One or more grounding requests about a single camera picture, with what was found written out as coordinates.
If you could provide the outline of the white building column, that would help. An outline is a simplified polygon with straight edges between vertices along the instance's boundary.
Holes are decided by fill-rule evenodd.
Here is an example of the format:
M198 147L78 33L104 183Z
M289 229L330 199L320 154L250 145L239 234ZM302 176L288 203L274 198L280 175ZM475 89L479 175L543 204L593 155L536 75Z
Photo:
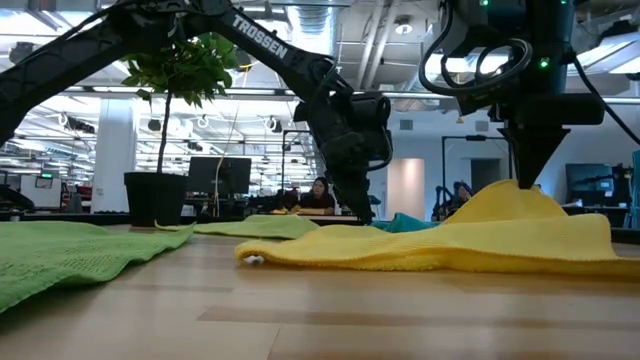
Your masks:
M135 170L138 127L139 119L133 100L101 100L92 213L129 210L124 174Z

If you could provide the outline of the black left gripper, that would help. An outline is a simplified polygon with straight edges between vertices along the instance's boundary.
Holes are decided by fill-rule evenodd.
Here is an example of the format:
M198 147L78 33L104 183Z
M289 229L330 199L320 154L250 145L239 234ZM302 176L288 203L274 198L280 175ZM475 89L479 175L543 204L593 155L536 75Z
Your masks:
M323 131L320 140L319 149L326 165L326 176L333 183L337 200L363 224L370 224L370 182L366 177L363 134L345 126L336 126Z

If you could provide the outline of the black aluminium table frame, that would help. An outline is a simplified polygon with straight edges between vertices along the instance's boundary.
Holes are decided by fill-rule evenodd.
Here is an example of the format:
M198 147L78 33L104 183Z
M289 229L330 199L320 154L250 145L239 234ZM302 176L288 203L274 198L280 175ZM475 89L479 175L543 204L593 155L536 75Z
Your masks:
M125 225L130 223L130 216L125 213L105 213L105 214L26 214L26 213L10 213L0 212L0 222L19 220L19 221L68 221L83 222L98 226ZM198 219L196 216L183 216L181 224L187 225L194 222L197 223L219 223L219 222L236 222L243 220L243 217L223 217ZM359 225L359 222L353 217L347 216L320 216L311 217L311 221L320 226L327 225ZM614 243L631 244L640 246L640 230L611 228L611 237Z

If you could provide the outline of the black metal frame stand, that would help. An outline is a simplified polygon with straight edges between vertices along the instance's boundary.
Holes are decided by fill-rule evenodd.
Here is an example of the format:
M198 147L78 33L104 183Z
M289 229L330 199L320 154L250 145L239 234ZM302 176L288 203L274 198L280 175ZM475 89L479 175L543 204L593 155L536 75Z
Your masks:
M441 185L456 193L457 184L475 194L499 180L515 176L513 155L505 139L497 136L443 136Z
M294 137L292 138L292 140L290 142L287 141L287 136L289 134L294 134ZM310 135L311 132L309 130L298 130L298 129L293 129L293 130L285 129L282 132L282 138L281 138L281 164L280 164L280 189L282 191L285 191L286 153L290 150L289 146L291 144L298 145L298 146L303 146L304 145L304 143L301 140L299 140L299 137L300 137L301 134Z

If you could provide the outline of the black background monitor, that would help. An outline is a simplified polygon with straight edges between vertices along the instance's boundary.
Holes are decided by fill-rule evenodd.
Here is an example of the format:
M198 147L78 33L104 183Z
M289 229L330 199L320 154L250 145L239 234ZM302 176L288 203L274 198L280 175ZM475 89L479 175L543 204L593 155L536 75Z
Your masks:
M192 157L187 190L219 195L248 194L252 160L234 157Z
M596 204L614 195L614 179L611 165L566 164L566 200L581 200Z

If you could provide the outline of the green potted plant black pot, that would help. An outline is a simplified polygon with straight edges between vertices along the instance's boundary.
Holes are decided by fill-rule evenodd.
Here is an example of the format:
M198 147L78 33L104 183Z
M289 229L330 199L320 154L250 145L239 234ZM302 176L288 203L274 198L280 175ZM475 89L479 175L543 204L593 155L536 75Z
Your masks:
M163 171L172 101L183 99L200 108L203 101L224 95L233 83L230 70L237 66L234 45L219 34L205 33L150 54L128 55L125 61L129 75L122 83L136 86L137 97L152 104L154 97L166 96L156 170L124 174L131 224L178 225L188 178Z

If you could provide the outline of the green microfiber towel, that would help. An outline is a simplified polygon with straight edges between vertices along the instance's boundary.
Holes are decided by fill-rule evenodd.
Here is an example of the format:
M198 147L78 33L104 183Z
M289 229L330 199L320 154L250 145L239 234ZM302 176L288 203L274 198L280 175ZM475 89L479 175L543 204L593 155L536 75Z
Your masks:
M136 233L81 222L0 222L0 314L55 286L111 281L193 233L193 226Z

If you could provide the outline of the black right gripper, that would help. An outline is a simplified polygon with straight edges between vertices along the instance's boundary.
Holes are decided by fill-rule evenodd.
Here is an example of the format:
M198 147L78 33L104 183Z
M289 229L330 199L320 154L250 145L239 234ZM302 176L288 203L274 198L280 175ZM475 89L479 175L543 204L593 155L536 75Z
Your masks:
M509 143L519 188L530 189L536 183L551 156L571 132L560 126L599 125L604 112L605 104L590 93L537 94L493 105L492 120L510 126L500 129L500 133ZM517 127L540 127L534 129L533 135L532 179L527 165L528 132Z

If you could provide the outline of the person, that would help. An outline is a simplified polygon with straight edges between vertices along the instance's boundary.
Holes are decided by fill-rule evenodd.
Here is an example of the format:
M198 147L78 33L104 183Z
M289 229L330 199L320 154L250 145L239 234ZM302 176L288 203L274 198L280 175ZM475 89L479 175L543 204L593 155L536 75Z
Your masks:
M453 216L473 196L472 189L464 181L455 181L452 191L443 187L441 192L443 193L439 210L441 220Z
M311 190L301 195L292 211L306 215L334 215L335 206L336 200L329 193L327 178L318 177L314 180Z

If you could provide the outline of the teal microfiber towel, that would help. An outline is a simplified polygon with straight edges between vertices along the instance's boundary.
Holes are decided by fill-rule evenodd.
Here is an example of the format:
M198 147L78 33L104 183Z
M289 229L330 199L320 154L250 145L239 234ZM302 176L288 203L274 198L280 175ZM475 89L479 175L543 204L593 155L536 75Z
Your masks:
M372 227L383 230L388 233L405 233L414 232L434 228L439 222L428 222L409 216L407 214L397 212L390 221L373 221Z

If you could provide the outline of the yellow microfiber towel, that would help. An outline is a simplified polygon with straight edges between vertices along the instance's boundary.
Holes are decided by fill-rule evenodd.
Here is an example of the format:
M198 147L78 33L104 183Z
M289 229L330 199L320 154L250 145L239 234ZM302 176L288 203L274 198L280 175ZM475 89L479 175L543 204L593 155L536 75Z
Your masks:
M388 233L331 225L298 239L251 240L235 256L267 263L367 271L457 270L612 276L640 281L640 257L616 254L600 214L569 215L538 188L503 180L426 230Z

